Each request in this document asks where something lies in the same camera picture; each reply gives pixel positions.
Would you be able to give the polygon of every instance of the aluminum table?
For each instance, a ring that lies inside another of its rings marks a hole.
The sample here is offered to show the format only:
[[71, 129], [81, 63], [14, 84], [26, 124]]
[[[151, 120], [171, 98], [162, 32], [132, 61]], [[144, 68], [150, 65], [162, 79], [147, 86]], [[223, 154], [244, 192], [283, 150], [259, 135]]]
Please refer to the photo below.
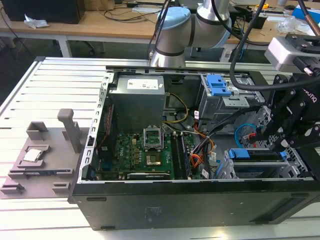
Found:
[[[0, 107], [0, 186], [24, 145], [30, 121], [49, 128], [60, 108], [72, 108], [80, 127], [89, 127], [105, 66], [146, 66], [145, 60], [38, 58]], [[193, 68], [230, 69], [229, 63], [187, 62]], [[239, 63], [237, 70], [261, 71], [272, 82], [269, 64]], [[66, 198], [0, 200], [0, 239], [320, 239], [320, 203], [278, 225], [93, 231], [76, 204]]]

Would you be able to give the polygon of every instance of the black box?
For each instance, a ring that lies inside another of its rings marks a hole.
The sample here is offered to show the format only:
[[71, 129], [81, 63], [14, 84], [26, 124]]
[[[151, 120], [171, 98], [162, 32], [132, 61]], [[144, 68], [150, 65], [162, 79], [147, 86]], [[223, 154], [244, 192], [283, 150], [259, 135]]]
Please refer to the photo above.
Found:
[[36, 20], [78, 24], [85, 13], [84, 0], [2, 0], [11, 21], [25, 20], [25, 14]]

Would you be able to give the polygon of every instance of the green motherboard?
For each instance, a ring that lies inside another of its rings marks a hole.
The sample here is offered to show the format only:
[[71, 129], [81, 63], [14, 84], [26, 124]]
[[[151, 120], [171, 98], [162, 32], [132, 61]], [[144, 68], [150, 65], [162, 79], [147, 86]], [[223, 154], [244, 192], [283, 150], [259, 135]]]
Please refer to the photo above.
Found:
[[[111, 161], [99, 161], [97, 178], [105, 181], [126, 180], [127, 174], [131, 173], [159, 173], [169, 174], [170, 179], [175, 179], [171, 134], [163, 134], [162, 137], [162, 150], [145, 151], [143, 133], [119, 133], [116, 137], [114, 158]], [[158, 144], [159, 135], [149, 134], [146, 142]], [[193, 136], [185, 134], [184, 142], [189, 155], [194, 148]]]

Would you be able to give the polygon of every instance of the logo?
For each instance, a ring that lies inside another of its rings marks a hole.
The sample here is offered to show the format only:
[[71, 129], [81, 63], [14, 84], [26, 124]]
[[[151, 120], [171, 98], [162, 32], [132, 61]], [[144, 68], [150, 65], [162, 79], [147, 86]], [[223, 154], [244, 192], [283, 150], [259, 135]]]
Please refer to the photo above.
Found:
[[315, 104], [316, 101], [318, 100], [317, 97], [313, 93], [305, 90], [304, 88], [303, 88], [303, 91], [310, 97], [311, 101]]

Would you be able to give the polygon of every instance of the white table leg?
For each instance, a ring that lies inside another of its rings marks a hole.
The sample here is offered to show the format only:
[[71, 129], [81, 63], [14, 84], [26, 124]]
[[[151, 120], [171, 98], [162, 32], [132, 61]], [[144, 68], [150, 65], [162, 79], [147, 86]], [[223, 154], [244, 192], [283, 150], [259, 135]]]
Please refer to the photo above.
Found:
[[11, 37], [2, 37], [1, 39], [5, 42], [5, 44], [9, 48], [14, 49], [16, 47], [16, 45]]
[[106, 43], [103, 41], [102, 42], [102, 51], [101, 53], [104, 54], [106, 52]]
[[59, 46], [61, 49], [62, 56], [64, 58], [72, 58], [72, 53], [70, 50], [70, 45], [66, 37], [61, 37], [58, 39]]

